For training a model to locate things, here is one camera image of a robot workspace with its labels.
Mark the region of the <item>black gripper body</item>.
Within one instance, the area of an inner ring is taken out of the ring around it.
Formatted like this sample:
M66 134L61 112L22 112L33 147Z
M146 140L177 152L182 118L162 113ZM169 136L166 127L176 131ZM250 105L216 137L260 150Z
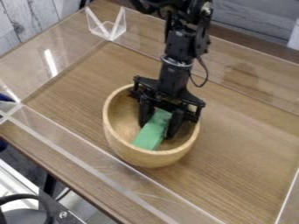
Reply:
M165 57L161 57L161 61L158 78L136 75L129 94L137 102L142 96L146 97L153 109L161 109L170 114L176 109L182 109L184 121L196 123L205 102L186 88L188 80L192 78L192 64L178 64Z

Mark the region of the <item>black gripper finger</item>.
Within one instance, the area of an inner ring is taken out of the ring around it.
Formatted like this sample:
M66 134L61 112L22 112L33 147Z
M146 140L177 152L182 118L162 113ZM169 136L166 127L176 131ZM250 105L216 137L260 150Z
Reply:
M177 133L178 128L182 125L184 114L185 114L185 111L181 108L177 108L172 112L172 118L170 118L170 121L168 123L166 132L165 132L165 138L166 139L172 139L174 134Z
M142 96L140 98L140 102L138 102L138 125L140 125L140 127L144 127L145 123L150 119L153 111L154 111L154 108L153 108L150 101L148 100L146 97Z

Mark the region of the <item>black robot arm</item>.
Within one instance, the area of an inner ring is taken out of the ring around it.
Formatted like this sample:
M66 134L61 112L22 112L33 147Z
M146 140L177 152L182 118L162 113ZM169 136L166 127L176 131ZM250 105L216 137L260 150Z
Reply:
M133 78L130 95L138 101L138 124L152 118L156 109L170 113L164 137L170 139L182 123L196 123L205 102L194 96L186 84L192 82L192 65L201 62L208 52L208 29L212 18L212 0L129 0L144 14L165 13L164 54L158 78Z

